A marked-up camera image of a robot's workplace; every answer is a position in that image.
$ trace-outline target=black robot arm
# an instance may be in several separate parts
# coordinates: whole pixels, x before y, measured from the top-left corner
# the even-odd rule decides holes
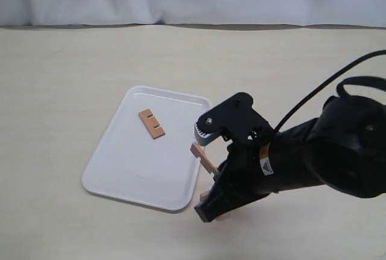
[[[207,199],[195,210],[205,222],[269,194],[328,185],[361,198],[386,192],[386,107],[349,95],[344,85],[386,92],[386,80],[351,77],[337,86],[319,118],[278,132],[252,109],[253,98],[237,93],[200,116],[197,142],[222,136],[232,141],[214,175]]]

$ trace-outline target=table surface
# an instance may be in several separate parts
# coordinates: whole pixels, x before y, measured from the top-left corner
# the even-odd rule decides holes
[[[386,259],[386,197],[326,186],[271,195],[202,223],[88,194],[80,179],[135,85],[210,98],[245,91],[272,125],[316,84],[386,46],[386,30],[283,26],[0,29],[0,259]],[[386,77],[386,58],[349,75]],[[318,116],[335,84],[286,127]],[[385,96],[358,89],[378,100]],[[213,162],[225,143],[207,148]]]

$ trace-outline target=warning label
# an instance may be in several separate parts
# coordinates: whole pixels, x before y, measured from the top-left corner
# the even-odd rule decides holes
[[[269,176],[270,174],[273,174],[270,158],[268,157],[269,147],[270,147],[270,144],[267,144],[266,146],[260,149],[260,166],[265,176]]]

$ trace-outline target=white plastic tray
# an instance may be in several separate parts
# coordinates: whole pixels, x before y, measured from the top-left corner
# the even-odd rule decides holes
[[[119,105],[88,163],[83,186],[92,193],[177,211],[191,201],[199,161],[191,154],[194,123],[207,98],[136,86]],[[138,113],[151,109],[166,135],[153,139]]]

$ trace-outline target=black cable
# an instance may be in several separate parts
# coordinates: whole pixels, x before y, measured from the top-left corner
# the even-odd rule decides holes
[[[379,51],[375,51],[375,52],[371,52],[371,53],[368,53],[358,59],[356,59],[355,61],[351,62],[350,64],[348,64],[346,67],[342,68],[341,70],[339,70],[338,72],[336,72],[334,75],[332,75],[330,78],[328,78],[326,81],[324,81],[321,85],[319,85],[314,91],[312,91],[310,94],[308,94],[307,96],[305,96],[298,104],[295,105],[295,107],[293,107],[284,117],[283,119],[278,123],[278,125],[275,127],[274,129],[274,132],[277,133],[280,128],[283,127],[284,123],[287,122],[287,120],[290,119],[291,116],[293,116],[293,114],[298,111],[304,104],[306,104],[312,97],[314,97],[315,95],[317,95],[320,91],[322,91],[328,84],[330,84],[331,82],[333,82],[336,78],[338,78],[339,76],[343,75],[344,73],[346,73],[347,71],[351,70],[352,68],[354,68],[356,65],[362,63],[363,61],[366,61],[367,59],[370,59],[370,58],[373,58],[373,57],[377,57],[377,56],[380,56],[380,55],[386,55],[386,50],[379,50]]]

